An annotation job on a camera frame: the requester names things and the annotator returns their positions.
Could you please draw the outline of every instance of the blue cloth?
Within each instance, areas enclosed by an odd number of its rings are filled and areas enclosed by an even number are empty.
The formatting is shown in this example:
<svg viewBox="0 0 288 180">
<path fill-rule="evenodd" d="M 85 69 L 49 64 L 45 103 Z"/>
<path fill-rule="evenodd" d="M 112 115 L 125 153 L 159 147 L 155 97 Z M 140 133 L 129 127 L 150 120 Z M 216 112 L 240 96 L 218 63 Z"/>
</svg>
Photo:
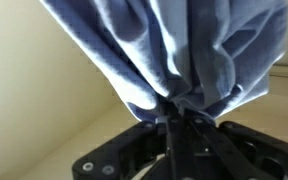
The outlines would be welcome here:
<svg viewBox="0 0 288 180">
<path fill-rule="evenodd" d="M 268 92 L 286 0 L 41 0 L 138 120 L 161 99 L 216 118 Z"/>
</svg>

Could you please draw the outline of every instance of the black plastic mechanism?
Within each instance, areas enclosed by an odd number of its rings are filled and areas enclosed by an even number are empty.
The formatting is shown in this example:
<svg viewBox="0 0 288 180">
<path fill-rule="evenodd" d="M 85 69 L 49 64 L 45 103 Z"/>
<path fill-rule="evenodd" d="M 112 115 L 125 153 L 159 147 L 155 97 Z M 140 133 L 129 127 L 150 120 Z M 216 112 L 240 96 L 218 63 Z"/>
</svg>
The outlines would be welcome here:
<svg viewBox="0 0 288 180">
<path fill-rule="evenodd" d="M 140 122 L 73 165 L 74 180 L 288 180 L 288 143 L 201 117 Z"/>
</svg>

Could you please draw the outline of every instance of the light blue sheet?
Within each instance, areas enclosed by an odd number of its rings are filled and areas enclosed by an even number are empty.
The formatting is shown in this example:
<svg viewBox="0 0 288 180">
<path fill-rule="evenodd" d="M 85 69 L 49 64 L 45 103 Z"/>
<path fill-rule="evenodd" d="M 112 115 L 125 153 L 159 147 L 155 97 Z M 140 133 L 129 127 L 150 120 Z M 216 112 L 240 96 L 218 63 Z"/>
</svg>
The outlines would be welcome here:
<svg viewBox="0 0 288 180">
<path fill-rule="evenodd" d="M 41 1 L 138 120 L 162 99 L 217 118 L 267 93 L 285 52 L 286 0 Z"/>
</svg>

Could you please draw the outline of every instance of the wrinkled cloth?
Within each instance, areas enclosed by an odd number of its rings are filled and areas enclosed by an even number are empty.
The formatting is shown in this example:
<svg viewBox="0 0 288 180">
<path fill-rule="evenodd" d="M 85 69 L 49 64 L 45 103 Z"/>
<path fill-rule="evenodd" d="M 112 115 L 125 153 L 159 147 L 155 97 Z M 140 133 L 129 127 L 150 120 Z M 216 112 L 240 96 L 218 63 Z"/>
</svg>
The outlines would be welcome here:
<svg viewBox="0 0 288 180">
<path fill-rule="evenodd" d="M 163 102 L 212 118 L 268 92 L 286 0 L 41 0 L 141 121 Z"/>
</svg>

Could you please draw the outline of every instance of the blue fabric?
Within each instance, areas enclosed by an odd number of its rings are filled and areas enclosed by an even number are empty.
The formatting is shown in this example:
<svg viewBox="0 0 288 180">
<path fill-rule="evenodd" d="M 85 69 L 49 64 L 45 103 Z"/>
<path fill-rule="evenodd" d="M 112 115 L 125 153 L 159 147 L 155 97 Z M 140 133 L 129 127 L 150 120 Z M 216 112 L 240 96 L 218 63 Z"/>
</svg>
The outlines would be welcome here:
<svg viewBox="0 0 288 180">
<path fill-rule="evenodd" d="M 285 0 L 42 0 L 139 120 L 161 99 L 216 118 L 268 91 Z"/>
</svg>

